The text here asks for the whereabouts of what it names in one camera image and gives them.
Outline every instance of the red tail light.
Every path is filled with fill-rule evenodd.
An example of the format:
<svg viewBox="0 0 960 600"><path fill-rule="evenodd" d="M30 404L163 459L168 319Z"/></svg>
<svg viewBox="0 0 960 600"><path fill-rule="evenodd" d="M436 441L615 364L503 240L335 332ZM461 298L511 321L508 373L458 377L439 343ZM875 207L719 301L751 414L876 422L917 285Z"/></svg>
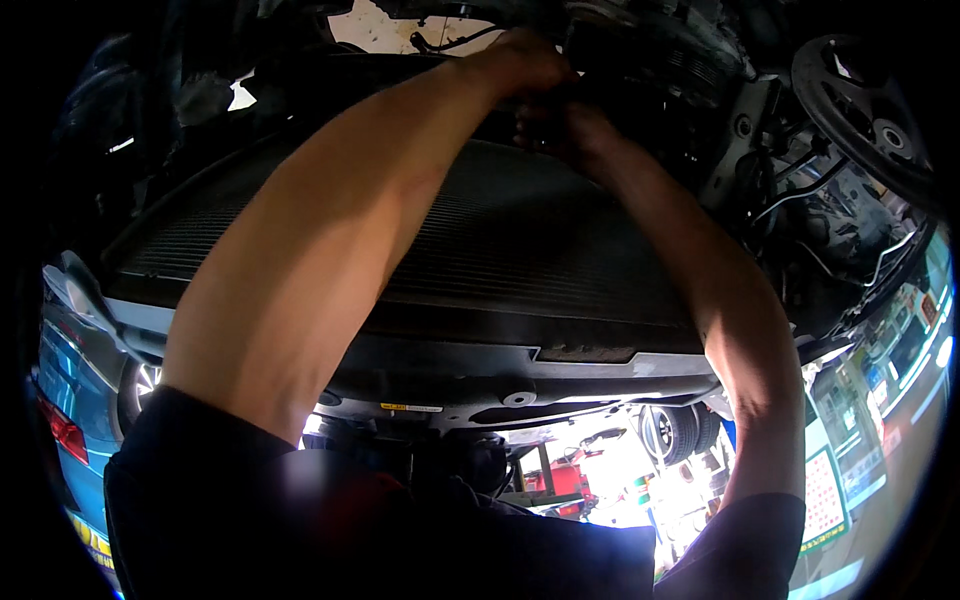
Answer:
<svg viewBox="0 0 960 600"><path fill-rule="evenodd" d="M60 442L63 449L73 455L78 461L85 465L90 464L86 456L86 443L84 442L84 432L80 430L77 423L68 418L54 403L45 398L40 390L36 391L36 400L40 406L40 411L50 423L50 431L54 438Z"/></svg>

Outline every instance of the forearm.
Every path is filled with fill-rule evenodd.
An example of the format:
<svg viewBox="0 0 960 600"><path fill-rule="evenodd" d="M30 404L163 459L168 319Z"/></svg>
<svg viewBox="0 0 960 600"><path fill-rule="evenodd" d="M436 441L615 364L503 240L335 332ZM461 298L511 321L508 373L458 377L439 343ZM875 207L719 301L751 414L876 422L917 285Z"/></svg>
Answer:
<svg viewBox="0 0 960 600"><path fill-rule="evenodd" d="M483 57L350 108L268 178L184 294L165 381L289 441L506 93Z"/></svg>
<svg viewBox="0 0 960 600"><path fill-rule="evenodd" d="M770 284L642 149L611 158L606 186L656 250L730 398L738 468L726 502L758 492L804 497L803 382L789 323Z"/></svg>

